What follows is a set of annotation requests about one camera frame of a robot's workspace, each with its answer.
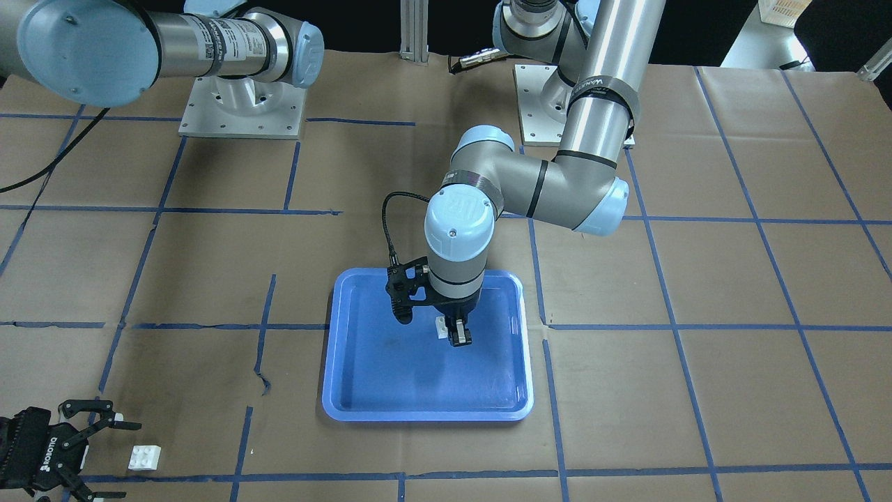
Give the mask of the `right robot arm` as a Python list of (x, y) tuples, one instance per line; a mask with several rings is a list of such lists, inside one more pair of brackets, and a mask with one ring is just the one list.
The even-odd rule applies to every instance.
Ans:
[[(306, 90), (318, 79), (324, 36), (306, 20), (249, 1), (185, 1), (182, 13), (141, 1), (2, 1), (2, 82), (23, 77), (98, 117), (47, 167), (2, 193), (48, 180), (111, 108), (128, 105), (163, 77), (194, 77), (178, 132), (204, 139), (298, 139)], [(79, 501), (123, 499), (94, 492), (80, 477), (89, 438), (103, 429), (138, 431), (112, 401), (66, 400), (59, 419), (28, 407), (2, 417), (2, 490), (33, 501), (57, 490)], [(97, 413), (80, 431), (70, 419)]]

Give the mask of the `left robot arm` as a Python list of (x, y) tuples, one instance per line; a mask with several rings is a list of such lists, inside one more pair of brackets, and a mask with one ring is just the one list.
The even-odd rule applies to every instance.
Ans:
[(388, 248), (385, 289), (398, 322), (409, 324), (415, 306), (433, 306), (442, 337), (471, 343), (468, 315), (504, 212), (597, 236), (618, 228), (629, 187), (616, 160), (640, 120), (638, 89), (663, 10), (663, 1), (498, 4), (495, 47), (533, 60), (515, 69), (523, 142), (557, 151), (551, 160), (522, 155), (491, 125), (462, 134), (442, 185), (426, 198), (426, 256), (403, 264)]

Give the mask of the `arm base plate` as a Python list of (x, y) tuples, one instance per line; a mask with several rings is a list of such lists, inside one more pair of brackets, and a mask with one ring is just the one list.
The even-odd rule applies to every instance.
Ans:
[(307, 92), (249, 77), (198, 77), (179, 134), (204, 139), (299, 139)]
[[(514, 70), (523, 145), (570, 146), (574, 151), (609, 155), (609, 149), (633, 145), (635, 121), (641, 113), (638, 92), (610, 75), (581, 79), (576, 88), (561, 78), (558, 66), (517, 64)], [(585, 106), (580, 116), (569, 117), (571, 106), (582, 98), (599, 98), (624, 108), (627, 124), (600, 120)]]

